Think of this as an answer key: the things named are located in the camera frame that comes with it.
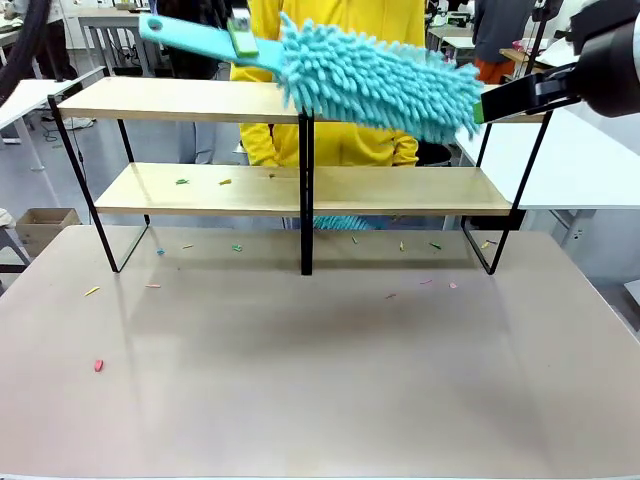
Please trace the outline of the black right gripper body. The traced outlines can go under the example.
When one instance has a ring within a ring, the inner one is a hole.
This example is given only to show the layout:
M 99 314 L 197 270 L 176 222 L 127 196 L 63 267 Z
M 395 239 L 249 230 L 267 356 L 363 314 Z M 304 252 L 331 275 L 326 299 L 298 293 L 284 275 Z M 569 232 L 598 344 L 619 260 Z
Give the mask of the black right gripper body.
M 571 72 L 571 90 L 603 117 L 640 113 L 635 24 L 633 20 L 588 39 Z

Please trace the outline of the teal microfibre duster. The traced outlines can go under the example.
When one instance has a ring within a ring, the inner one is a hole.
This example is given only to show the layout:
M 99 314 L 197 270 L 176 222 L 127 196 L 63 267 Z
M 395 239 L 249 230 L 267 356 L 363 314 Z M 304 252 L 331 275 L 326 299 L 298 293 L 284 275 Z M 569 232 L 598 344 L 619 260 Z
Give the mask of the teal microfibre duster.
M 363 216 L 315 216 L 317 230 L 378 230 L 379 227 Z
M 334 25 L 308 20 L 298 27 L 286 14 L 280 20 L 279 39 L 254 35 L 257 56 L 237 56 L 227 26 L 145 14 L 139 32 L 167 47 L 271 72 L 284 104 L 299 113 L 401 130 L 429 143 L 448 143 L 462 129 L 478 131 L 473 107 L 484 86 L 472 65 L 456 66 L 439 52 Z

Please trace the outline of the wooden background desk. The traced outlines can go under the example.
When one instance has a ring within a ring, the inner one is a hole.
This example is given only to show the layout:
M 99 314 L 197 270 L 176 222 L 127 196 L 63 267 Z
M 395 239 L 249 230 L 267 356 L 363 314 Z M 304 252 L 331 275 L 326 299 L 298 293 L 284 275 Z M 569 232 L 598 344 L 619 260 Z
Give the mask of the wooden background desk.
M 529 60 L 529 57 L 526 53 L 517 51 L 512 48 L 501 49 L 500 54 L 516 63 L 527 63 Z M 578 56 L 575 56 L 571 49 L 565 49 L 562 51 L 551 53 L 545 51 L 536 58 L 536 63 L 539 64 L 541 68 L 555 68 L 574 63 L 577 60 Z

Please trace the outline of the black stand pole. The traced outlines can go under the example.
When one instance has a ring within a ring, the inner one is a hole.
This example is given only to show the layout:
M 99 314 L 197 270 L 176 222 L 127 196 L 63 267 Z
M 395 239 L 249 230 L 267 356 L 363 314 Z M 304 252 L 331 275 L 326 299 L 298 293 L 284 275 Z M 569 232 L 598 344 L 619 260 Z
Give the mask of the black stand pole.
M 552 0 L 535 0 L 531 19 L 536 29 L 534 43 L 531 51 L 529 52 L 530 61 L 533 61 L 538 54 L 546 24 L 551 16 L 551 3 Z

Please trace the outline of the person in black clothes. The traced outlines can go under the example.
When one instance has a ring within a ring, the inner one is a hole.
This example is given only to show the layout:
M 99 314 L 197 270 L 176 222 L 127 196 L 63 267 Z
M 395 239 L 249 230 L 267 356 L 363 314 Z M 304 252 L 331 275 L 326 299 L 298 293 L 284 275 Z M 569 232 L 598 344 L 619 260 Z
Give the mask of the person in black clothes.
M 156 0 L 155 13 L 161 16 L 225 29 L 232 14 L 233 0 Z M 168 47 L 173 76 L 179 79 L 211 80 L 219 62 Z

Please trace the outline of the person in orange trousers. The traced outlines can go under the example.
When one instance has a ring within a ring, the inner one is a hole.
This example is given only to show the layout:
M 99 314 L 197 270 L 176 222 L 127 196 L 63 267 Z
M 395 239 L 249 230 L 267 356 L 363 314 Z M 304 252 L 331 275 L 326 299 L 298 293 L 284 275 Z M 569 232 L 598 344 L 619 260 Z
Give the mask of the person in orange trousers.
M 535 0 L 475 0 L 472 41 L 477 78 L 485 84 L 499 84 L 513 73 L 515 62 L 500 53 L 520 40 Z

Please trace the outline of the white background table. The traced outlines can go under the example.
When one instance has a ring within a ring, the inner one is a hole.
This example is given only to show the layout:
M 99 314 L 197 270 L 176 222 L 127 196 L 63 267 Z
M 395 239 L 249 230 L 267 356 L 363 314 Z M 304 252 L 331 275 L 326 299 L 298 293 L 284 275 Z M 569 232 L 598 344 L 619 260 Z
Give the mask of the white background table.
M 426 46 L 430 50 L 441 52 L 448 60 L 454 61 L 457 65 L 472 63 L 474 60 L 472 30 L 467 27 L 428 27 Z

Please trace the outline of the large white table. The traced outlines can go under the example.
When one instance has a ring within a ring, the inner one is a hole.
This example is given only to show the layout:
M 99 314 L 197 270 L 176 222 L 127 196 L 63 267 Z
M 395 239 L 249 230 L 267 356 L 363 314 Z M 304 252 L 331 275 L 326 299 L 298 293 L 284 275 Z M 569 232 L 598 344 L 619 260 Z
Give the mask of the large white table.
M 540 126 L 497 123 L 456 143 L 505 200 L 515 199 Z M 525 210 L 640 209 L 640 156 L 566 109 L 556 110 L 536 155 L 519 206 Z

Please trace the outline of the black stool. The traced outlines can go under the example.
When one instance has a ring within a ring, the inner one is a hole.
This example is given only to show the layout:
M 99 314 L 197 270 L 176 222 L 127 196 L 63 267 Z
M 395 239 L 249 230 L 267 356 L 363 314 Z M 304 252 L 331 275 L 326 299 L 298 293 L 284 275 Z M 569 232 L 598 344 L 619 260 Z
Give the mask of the black stool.
M 420 141 L 416 152 L 417 167 L 450 166 L 452 153 L 444 145 Z

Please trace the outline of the person in yellow hoodie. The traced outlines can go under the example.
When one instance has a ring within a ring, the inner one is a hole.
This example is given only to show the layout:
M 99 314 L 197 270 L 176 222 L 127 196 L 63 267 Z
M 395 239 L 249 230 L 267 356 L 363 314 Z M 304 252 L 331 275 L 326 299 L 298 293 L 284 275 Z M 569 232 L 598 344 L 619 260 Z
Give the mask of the person in yellow hoodie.
M 310 19 L 387 43 L 425 45 L 425 0 L 248 0 L 248 5 L 253 33 L 266 39 L 280 37 L 279 14 L 284 12 L 297 26 Z M 250 165 L 298 165 L 297 126 L 245 123 L 239 130 Z M 413 167 L 417 150 L 417 140 L 404 132 L 349 123 L 315 124 L 318 166 Z

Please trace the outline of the grey background desk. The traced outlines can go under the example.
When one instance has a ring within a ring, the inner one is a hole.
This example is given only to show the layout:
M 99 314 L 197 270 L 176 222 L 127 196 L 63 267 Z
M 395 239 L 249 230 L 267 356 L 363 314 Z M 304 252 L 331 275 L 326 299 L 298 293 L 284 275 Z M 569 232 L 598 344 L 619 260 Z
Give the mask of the grey background desk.
M 144 42 L 138 30 L 136 13 L 111 8 L 82 8 L 76 14 L 87 54 L 99 66 L 107 67 L 111 75 L 125 53 L 136 57 L 135 63 L 143 77 L 152 77 L 153 71 Z

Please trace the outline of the person in black trousers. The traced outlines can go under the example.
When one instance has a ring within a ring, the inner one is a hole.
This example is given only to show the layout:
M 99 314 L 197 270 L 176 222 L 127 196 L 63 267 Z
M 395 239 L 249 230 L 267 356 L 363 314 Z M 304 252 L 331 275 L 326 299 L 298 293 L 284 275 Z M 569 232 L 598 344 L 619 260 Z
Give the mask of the person in black trousers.
M 63 9 L 60 0 L 49 1 L 49 18 L 35 59 L 44 78 L 73 80 L 77 72 L 71 65 L 66 47 Z

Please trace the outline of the white side table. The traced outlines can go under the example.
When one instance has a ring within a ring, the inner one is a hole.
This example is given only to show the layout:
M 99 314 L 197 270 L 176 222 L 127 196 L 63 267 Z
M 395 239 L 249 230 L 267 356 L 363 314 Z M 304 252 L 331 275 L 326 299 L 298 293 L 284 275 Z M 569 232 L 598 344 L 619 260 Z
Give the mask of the white side table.
M 42 171 L 44 165 L 32 142 L 24 117 L 36 108 L 44 105 L 50 96 L 61 95 L 89 77 L 103 73 L 104 67 L 100 66 L 80 75 L 75 80 L 64 80 L 61 82 L 44 79 L 22 80 L 0 107 L 0 131 L 11 124 L 14 125 L 21 145 L 27 149 L 27 158 L 32 171 Z

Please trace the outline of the cardboard box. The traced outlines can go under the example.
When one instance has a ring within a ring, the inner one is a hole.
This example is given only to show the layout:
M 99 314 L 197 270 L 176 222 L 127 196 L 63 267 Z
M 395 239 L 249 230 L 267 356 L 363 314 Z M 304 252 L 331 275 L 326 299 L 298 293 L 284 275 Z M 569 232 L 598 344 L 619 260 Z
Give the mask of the cardboard box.
M 31 208 L 16 222 L 15 230 L 28 255 L 35 258 L 66 227 L 81 224 L 74 208 Z

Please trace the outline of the grey chair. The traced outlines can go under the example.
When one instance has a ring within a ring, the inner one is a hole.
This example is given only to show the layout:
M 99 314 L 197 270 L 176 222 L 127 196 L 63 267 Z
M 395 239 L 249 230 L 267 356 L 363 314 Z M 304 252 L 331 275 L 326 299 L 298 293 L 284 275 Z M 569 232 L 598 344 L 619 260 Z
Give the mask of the grey chair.
M 19 274 L 30 265 L 29 258 L 9 234 L 9 231 L 15 226 L 16 222 L 13 216 L 6 209 L 0 208 L 0 251 L 9 248 L 21 261 L 21 264 L 8 264 L 0 261 L 0 274 Z

